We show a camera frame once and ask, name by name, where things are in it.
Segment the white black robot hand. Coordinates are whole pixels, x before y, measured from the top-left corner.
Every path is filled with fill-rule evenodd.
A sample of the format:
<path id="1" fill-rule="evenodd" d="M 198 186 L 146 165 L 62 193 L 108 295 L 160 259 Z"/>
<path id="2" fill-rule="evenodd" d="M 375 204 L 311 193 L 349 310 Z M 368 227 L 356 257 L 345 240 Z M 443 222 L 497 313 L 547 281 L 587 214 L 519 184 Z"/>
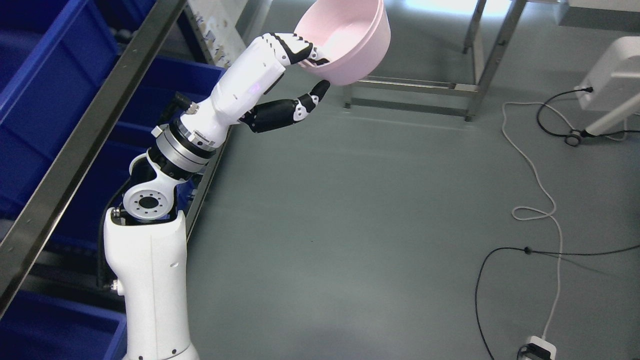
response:
<path id="1" fill-rule="evenodd" d="M 304 120 L 323 99 L 330 83 L 321 80 L 293 99 L 258 104 L 283 76 L 286 67 L 303 61 L 331 62 L 327 52 L 295 33 L 268 32 L 256 37 L 215 84 L 195 114 L 180 117 L 179 130 L 196 146 L 219 148 L 232 125 L 244 123 L 255 133 L 270 132 Z"/>

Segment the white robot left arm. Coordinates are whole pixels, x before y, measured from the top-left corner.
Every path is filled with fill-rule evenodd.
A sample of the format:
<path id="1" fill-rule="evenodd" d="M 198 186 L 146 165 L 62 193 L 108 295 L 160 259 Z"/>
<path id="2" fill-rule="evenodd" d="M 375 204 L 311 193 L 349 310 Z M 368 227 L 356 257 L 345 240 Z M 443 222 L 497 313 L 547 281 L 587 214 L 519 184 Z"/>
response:
<path id="1" fill-rule="evenodd" d="M 122 203 L 103 216 L 106 262 L 125 299 L 126 360 L 198 360 L 186 296 L 186 215 L 176 189 L 199 173 L 254 103 L 212 91 L 154 130 L 135 157 Z"/>

